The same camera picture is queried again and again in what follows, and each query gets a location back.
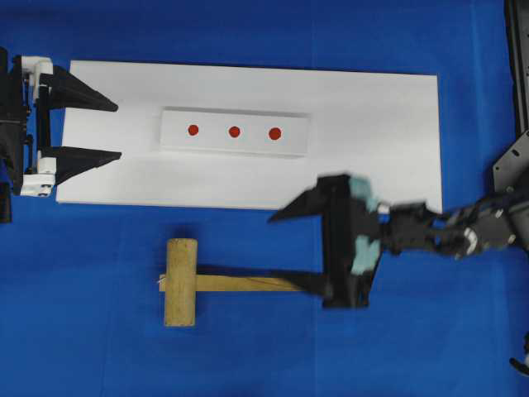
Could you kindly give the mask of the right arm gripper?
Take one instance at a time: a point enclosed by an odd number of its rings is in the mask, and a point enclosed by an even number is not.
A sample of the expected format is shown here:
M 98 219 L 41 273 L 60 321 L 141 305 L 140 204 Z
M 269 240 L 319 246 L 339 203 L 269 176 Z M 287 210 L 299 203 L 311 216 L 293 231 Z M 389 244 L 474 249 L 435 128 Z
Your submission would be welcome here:
M 320 296 L 325 309 L 368 307 L 382 253 L 378 206 L 366 178 L 318 177 L 314 187 L 275 212 L 268 223 L 322 215 L 324 274 L 297 270 L 270 274 Z

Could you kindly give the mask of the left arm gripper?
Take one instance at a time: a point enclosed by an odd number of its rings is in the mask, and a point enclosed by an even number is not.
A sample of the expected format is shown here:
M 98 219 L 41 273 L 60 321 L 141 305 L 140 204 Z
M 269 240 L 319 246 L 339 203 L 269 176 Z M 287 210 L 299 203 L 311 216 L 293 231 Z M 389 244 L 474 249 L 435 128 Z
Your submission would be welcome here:
M 88 170 L 101 167 L 122 156 L 121 152 L 52 146 L 49 157 L 33 160 L 33 136 L 27 133 L 32 88 L 37 86 L 36 66 L 51 69 L 47 58 L 25 59 L 17 55 L 8 64 L 8 52 L 1 49 L 1 164 L 5 167 L 12 193 L 17 196 L 48 197 L 54 185 Z M 116 112 L 118 106 L 90 88 L 61 66 L 52 74 L 41 74 L 39 82 L 49 90 L 49 109 L 80 108 Z

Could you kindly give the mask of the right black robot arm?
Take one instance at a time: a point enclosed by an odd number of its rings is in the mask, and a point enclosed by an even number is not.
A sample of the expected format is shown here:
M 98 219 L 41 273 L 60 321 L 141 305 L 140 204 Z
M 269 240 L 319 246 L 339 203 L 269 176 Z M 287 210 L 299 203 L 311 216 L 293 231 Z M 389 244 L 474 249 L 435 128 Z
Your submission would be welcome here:
M 528 248 L 528 180 L 467 207 L 446 213 L 423 202 L 393 205 L 382 218 L 381 201 L 368 179 L 353 175 L 320 177 L 317 184 L 270 222 L 318 216 L 322 226 L 323 270 L 280 271 L 277 277 L 322 297 L 325 308 L 362 309 L 369 304 L 384 252 L 427 251 L 455 259 L 510 246 Z

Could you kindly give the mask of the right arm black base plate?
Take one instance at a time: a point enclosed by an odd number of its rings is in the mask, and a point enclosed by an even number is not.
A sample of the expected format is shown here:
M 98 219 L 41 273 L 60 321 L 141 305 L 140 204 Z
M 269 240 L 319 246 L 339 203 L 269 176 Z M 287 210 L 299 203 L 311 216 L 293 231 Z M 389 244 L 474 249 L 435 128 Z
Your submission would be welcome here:
M 493 188 L 496 193 L 515 189 L 528 170 L 528 131 L 517 140 L 493 164 Z

